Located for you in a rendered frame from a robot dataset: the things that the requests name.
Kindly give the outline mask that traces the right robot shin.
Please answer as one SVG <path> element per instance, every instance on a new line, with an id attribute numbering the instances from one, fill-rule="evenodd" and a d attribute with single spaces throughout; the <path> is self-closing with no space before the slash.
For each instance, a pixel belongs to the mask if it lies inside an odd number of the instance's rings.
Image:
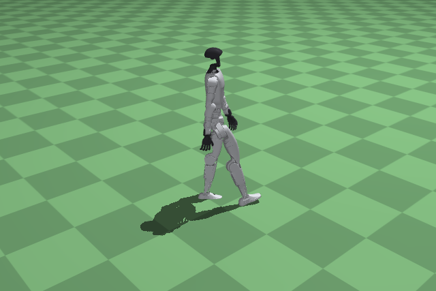
<path id="1" fill-rule="evenodd" d="M 236 162 L 232 162 L 229 165 L 229 169 L 230 169 L 230 176 L 232 177 L 232 180 L 234 181 L 234 184 L 239 188 L 241 195 L 243 198 L 247 199 L 249 198 L 247 192 L 247 188 L 245 185 L 245 178 L 244 178 L 244 174 L 243 174 L 243 170 L 240 166 L 239 166 Z"/>

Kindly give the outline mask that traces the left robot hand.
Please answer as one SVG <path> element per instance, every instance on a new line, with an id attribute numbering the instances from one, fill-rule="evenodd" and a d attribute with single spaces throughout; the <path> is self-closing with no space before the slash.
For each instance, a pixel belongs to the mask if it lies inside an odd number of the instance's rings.
<path id="1" fill-rule="evenodd" d="M 232 112 L 231 110 L 228 108 L 228 113 L 229 114 L 225 114 L 225 116 L 227 117 L 228 123 L 229 123 L 229 129 L 231 127 L 231 130 L 233 128 L 233 131 L 237 128 L 238 122 L 237 120 L 231 115 Z"/>

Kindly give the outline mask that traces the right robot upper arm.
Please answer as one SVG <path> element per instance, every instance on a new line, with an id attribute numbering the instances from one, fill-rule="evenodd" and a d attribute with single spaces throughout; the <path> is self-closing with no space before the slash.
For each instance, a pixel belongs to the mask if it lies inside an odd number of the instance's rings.
<path id="1" fill-rule="evenodd" d="M 207 86 L 206 107 L 209 104 L 212 104 L 215 107 L 214 111 L 216 110 L 216 105 L 213 103 L 213 100 L 215 98 L 215 92 L 216 92 L 217 85 L 218 85 L 217 77 L 210 76 L 210 78 L 207 80 L 207 84 L 206 84 L 206 86 Z"/>

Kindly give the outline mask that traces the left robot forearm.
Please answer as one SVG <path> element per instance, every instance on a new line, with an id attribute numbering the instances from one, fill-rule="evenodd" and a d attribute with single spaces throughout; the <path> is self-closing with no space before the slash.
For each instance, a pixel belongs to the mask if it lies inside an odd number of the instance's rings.
<path id="1" fill-rule="evenodd" d="M 227 104 L 227 102 L 226 102 L 226 100 L 225 100 L 225 96 L 223 97 L 223 107 L 221 108 L 222 110 L 223 110 L 223 113 L 224 114 L 229 114 L 228 113 L 228 108 L 229 108 L 229 106 L 228 106 L 228 104 Z"/>

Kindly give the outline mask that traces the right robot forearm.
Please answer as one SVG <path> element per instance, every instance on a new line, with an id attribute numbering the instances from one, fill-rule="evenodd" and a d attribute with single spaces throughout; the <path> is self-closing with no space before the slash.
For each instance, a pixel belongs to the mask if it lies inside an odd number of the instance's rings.
<path id="1" fill-rule="evenodd" d="M 212 105 L 212 104 L 209 104 L 207 107 L 206 107 L 206 110 L 205 110 L 205 113 L 204 113 L 204 116 L 205 116 L 205 119 L 204 119 L 204 129 L 205 129 L 205 135 L 209 135 L 209 134 L 211 134 L 211 127 L 212 127 L 212 120 L 213 120 L 213 111 L 214 111 L 214 109 L 215 109 L 215 107 Z"/>

